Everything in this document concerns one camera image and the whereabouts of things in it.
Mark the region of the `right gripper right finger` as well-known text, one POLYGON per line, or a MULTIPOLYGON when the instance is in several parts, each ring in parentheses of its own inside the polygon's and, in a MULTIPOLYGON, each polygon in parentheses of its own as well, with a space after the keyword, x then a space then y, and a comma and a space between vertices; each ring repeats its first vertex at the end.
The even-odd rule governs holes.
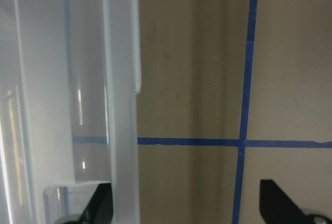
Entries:
POLYGON ((260 181, 259 212, 265 223, 331 223, 325 215, 304 213, 272 179, 260 181))

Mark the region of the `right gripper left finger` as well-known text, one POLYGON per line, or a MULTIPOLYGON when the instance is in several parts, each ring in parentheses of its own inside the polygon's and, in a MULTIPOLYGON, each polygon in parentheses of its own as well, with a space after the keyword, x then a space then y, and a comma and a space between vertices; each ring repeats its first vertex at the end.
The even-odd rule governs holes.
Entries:
POLYGON ((102 183, 97 186, 78 223, 110 224, 113 213, 112 185, 102 183))

